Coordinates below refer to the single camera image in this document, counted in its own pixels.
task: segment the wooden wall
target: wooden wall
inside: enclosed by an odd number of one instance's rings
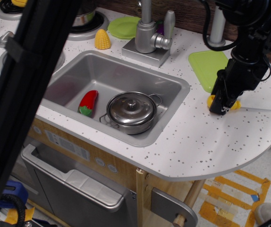
[[[211,0],[208,2],[213,16],[215,4]],[[137,6],[137,0],[98,0],[98,5],[105,9],[141,17],[141,8]],[[197,0],[152,0],[153,20],[164,19],[167,10],[175,11],[176,27],[198,33],[203,32],[205,9]],[[236,36],[237,28],[227,23],[224,38],[235,40]]]

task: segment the pot handle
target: pot handle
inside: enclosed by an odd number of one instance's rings
[[[102,116],[99,118],[99,121],[101,122],[101,118],[102,118],[102,117],[105,117],[106,115],[107,115],[107,113],[104,114],[104,115],[102,115]],[[116,126],[117,128],[120,127],[118,124],[110,125],[109,127],[114,127],[114,126]]]
[[[156,106],[159,106],[159,105],[161,105],[162,104],[162,98],[160,97],[160,96],[158,96],[158,95],[156,95],[156,94],[151,94],[151,95],[149,95],[149,97],[150,96],[157,96],[158,98],[159,98],[159,100],[161,101],[159,104],[157,104]]]

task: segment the toy red pepper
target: toy red pepper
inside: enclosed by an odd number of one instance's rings
[[[98,91],[96,90],[87,92],[80,102],[78,112],[85,116],[90,117],[92,115],[94,102],[97,96]]]

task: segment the green plate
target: green plate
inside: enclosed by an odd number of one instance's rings
[[[211,93],[217,71],[226,68],[228,58],[223,52],[203,51],[190,54],[189,62],[203,89]]]
[[[136,36],[136,25],[139,17],[120,17],[108,25],[110,34],[120,39],[132,39]]]

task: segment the green cutting board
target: green cutting board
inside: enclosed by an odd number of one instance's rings
[[[223,52],[203,51],[189,55],[190,65],[203,89],[211,93],[217,78],[217,71],[226,68],[228,58]]]

